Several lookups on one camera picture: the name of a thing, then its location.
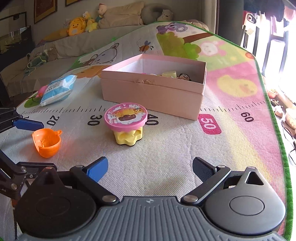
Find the open box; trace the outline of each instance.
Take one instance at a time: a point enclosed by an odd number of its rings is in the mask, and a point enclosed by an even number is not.
[[[150,75],[172,70],[177,75],[188,74],[192,81]],[[140,54],[102,70],[101,77],[104,100],[133,102],[148,110],[197,120],[205,88],[206,63]]]

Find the wet wipes package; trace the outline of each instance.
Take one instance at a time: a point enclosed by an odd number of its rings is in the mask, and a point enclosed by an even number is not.
[[[40,105],[44,106],[66,99],[72,92],[76,78],[76,75],[68,75],[52,81],[44,92]]]

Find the yellow duck backpack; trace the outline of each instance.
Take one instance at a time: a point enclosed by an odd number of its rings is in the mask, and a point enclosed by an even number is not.
[[[74,18],[69,26],[69,36],[83,33],[85,31],[86,23],[82,17]]]

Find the bee illustration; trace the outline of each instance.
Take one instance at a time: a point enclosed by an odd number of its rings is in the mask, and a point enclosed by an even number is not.
[[[146,52],[148,49],[153,49],[154,47],[153,46],[149,46],[149,44],[151,44],[151,42],[148,42],[147,40],[144,42],[144,45],[143,46],[139,46],[139,41],[137,42],[137,45],[139,47],[139,52]]]

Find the green mat border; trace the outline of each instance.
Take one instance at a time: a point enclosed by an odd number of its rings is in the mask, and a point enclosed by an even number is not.
[[[161,22],[169,22],[169,21],[157,21],[157,22],[154,22],[154,23],[161,23]],[[230,43],[230,44],[232,44],[232,45],[234,45],[234,46],[236,46],[236,47],[238,47],[240,49],[243,49],[244,51],[248,52],[246,49],[242,48],[241,46],[239,46],[237,44],[234,44],[234,43],[230,42],[229,40],[222,38],[221,36],[218,36],[216,34],[213,34],[210,31],[207,31],[207,30],[205,30],[203,28],[197,27],[197,26],[195,26],[193,24],[190,24],[190,23],[186,23],[186,24],[187,25],[191,25],[193,27],[196,27],[196,28],[198,28],[198,29],[200,29],[202,31],[207,32],[207,33],[210,33],[213,36],[216,36],[216,37],[218,37],[218,38],[226,41],[227,43]],[[285,183],[286,183],[286,197],[287,197],[286,225],[285,225],[285,231],[284,231],[283,236],[285,237],[285,239],[287,239],[287,241],[290,241],[291,240],[291,235],[292,235],[292,229],[293,229],[293,192],[292,192],[290,167],[289,167],[289,162],[288,162],[288,158],[287,158],[285,146],[284,146],[284,143],[283,143],[283,139],[281,138],[281,133],[280,133],[280,130],[279,130],[279,126],[277,124],[276,117],[274,115],[274,111],[272,110],[271,103],[270,103],[269,97],[267,95],[265,86],[264,86],[264,82],[263,82],[263,79],[262,79],[262,76],[261,76],[261,72],[260,72],[260,68],[259,68],[258,62],[257,62],[256,58],[254,60],[255,60],[255,63],[256,63],[257,74],[258,74],[258,77],[259,77],[259,80],[260,80],[260,84],[261,84],[261,87],[262,87],[262,90],[263,90],[263,93],[264,93],[266,104],[268,106],[268,109],[269,109],[269,112],[270,112],[270,116],[271,116],[272,122],[274,124],[274,129],[275,129],[276,136],[277,136],[277,139],[278,139],[278,142],[279,142],[279,147],[280,147],[280,151],[281,151],[281,157],[282,157],[282,161],[283,161],[284,177],[285,177]]]

